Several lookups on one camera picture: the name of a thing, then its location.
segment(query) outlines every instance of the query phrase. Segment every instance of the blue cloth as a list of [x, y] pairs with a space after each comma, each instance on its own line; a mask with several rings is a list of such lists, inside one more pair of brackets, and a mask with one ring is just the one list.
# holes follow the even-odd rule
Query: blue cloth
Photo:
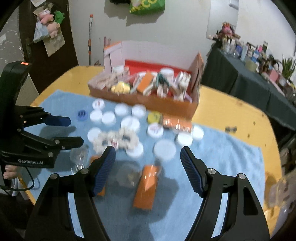
[[[44, 138], [81, 136], [84, 143], [90, 148], [89, 157], [94, 155], [92, 144], [87, 139], [90, 128], [98, 126], [103, 131], [118, 130], [122, 118], [117, 117], [116, 124], [106, 127], [104, 124], [94, 124], [88, 118], [86, 121], [78, 121], [79, 110], [91, 113], [94, 98], [81, 96], [62, 91], [56, 91], [48, 97], [40, 106], [53, 115], [68, 116], [72, 120], [70, 127], [52, 127], [40, 124], [26, 128], [35, 135]], [[114, 111], [116, 103], [105, 101], [105, 111]], [[154, 164], [155, 156], [153, 146], [158, 141], [146, 134], [148, 124], [146, 118], [140, 119], [141, 131], [138, 133], [140, 141], [144, 145], [144, 155], [137, 160], [128, 157], [123, 150], [116, 153], [116, 162], [109, 176], [114, 178], [117, 171], [125, 163], [138, 165], [139, 169], [146, 164]], [[250, 146], [236, 138], [205, 126], [204, 138], [193, 141], [190, 149], [195, 157], [202, 159], [207, 167], [215, 168], [221, 174], [236, 176], [244, 173], [250, 180], [256, 195], [263, 205], [265, 173], [264, 161], [260, 148]], [[176, 134], [165, 130], [163, 138], [174, 140]], [[141, 240], [185, 240], [199, 211], [202, 199], [196, 194], [188, 180], [180, 161], [181, 146], [177, 145], [177, 153], [173, 160], [163, 166], [158, 179], [156, 197], [153, 209], [150, 212], [132, 208], [136, 188], [127, 189], [120, 187], [116, 182], [109, 181], [106, 185], [106, 196], [94, 198], [100, 218], [112, 241]], [[30, 169], [35, 178], [35, 188], [31, 190], [37, 199], [48, 177], [52, 173], [61, 176], [71, 175], [71, 162], [69, 151], [62, 151], [55, 163], [54, 169]], [[23, 178], [28, 186], [31, 185], [29, 176], [24, 172]], [[75, 210], [73, 195], [69, 194], [71, 216], [75, 232], [83, 237], [79, 220]], [[227, 205], [227, 194], [223, 195], [218, 221], [214, 230], [216, 236], [220, 233]]]

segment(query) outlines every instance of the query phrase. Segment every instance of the mirror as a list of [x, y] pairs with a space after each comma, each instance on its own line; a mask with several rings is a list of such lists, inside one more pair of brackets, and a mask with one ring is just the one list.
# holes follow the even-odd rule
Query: mirror
[[238, 15], [239, 0], [212, 0], [206, 37], [209, 38], [220, 31], [224, 22], [228, 22], [235, 30]]

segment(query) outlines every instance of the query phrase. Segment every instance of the green tablecloth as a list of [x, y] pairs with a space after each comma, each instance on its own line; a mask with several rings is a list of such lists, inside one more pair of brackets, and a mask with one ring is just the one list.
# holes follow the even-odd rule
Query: green tablecloth
[[258, 73], [243, 62], [213, 48], [202, 77], [203, 85], [235, 96], [266, 113], [281, 125], [296, 130], [296, 108]]

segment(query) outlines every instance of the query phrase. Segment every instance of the door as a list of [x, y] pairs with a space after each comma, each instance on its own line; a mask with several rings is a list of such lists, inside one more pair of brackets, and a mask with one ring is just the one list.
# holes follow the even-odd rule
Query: door
[[78, 65], [72, 38], [68, 0], [50, 0], [49, 2], [55, 5], [53, 11], [59, 10], [64, 13], [65, 17], [61, 24], [65, 45], [50, 57], [47, 56], [43, 41], [32, 43], [37, 22], [33, 11], [36, 8], [30, 0], [24, 0], [19, 8], [19, 31], [24, 58], [25, 61], [33, 64], [30, 76], [39, 94], [66, 71]]

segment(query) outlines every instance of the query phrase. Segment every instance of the aloe plant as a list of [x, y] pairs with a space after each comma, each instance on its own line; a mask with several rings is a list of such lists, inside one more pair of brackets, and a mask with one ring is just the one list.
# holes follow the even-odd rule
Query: aloe plant
[[283, 62], [281, 63], [283, 66], [283, 71], [281, 72], [282, 76], [287, 79], [290, 80], [292, 74], [295, 71], [295, 67], [296, 67], [296, 60], [293, 61], [292, 58], [285, 58], [284, 60], [284, 56], [283, 56]]

